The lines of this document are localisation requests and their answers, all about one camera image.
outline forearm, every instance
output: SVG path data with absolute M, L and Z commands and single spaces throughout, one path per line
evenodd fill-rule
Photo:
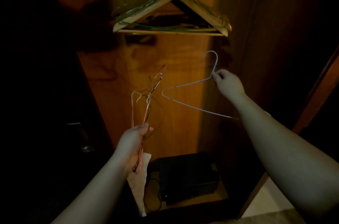
M 113 154 L 85 189 L 52 223 L 105 223 L 118 200 L 128 173 L 126 161 Z
M 272 180 L 299 209 L 322 216 L 339 203 L 339 164 L 293 133 L 245 94 L 233 101 Z

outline closet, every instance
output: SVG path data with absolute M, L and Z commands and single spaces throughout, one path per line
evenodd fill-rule
M 131 93 L 149 86 L 164 64 L 153 93 L 148 123 L 155 128 L 144 151 L 157 158 L 207 152 L 218 169 L 222 192 L 150 213 L 147 220 L 212 222 L 241 217 L 265 181 L 265 171 L 239 120 L 211 115 L 161 96 L 161 90 L 202 80 L 213 69 L 238 75 L 245 92 L 293 128 L 320 73 L 338 46 L 334 0 L 200 0 L 230 19 L 228 37 L 112 32 L 111 11 L 133 0 L 57 0 L 67 37 L 76 50 L 114 147 L 131 126 Z M 167 9 L 178 10 L 169 3 Z M 167 91 L 169 97 L 222 115 L 238 117 L 213 80 Z M 135 104 L 135 124 L 145 103 Z

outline black cable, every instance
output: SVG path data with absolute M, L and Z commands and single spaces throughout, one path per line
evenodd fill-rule
M 160 202 L 160 207 L 159 207 L 158 209 L 156 209 L 156 210 L 150 210 L 150 209 L 147 207 L 146 203 L 145 203 L 145 196 L 144 196 L 144 205 L 145 205 L 146 209 L 149 210 L 150 212 L 153 212 L 153 211 L 159 211 L 159 210 L 161 210 L 161 208 L 162 208 L 162 201 L 161 201 L 161 199 L 160 199 L 160 182 L 159 182 L 158 179 L 154 179 L 154 180 L 156 180 L 156 181 L 158 182 L 158 184 L 159 184 L 158 198 L 159 198 L 159 202 Z

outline white wall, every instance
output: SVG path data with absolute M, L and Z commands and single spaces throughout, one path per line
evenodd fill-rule
M 294 208 L 293 205 L 282 194 L 272 179 L 268 178 L 242 217 L 246 218 L 292 208 Z

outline person's left arm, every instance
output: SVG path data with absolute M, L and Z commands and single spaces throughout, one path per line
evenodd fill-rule
M 113 156 L 52 224 L 105 223 L 127 175 L 138 160 L 142 136 L 147 130 L 147 123 L 127 130 L 120 138 Z

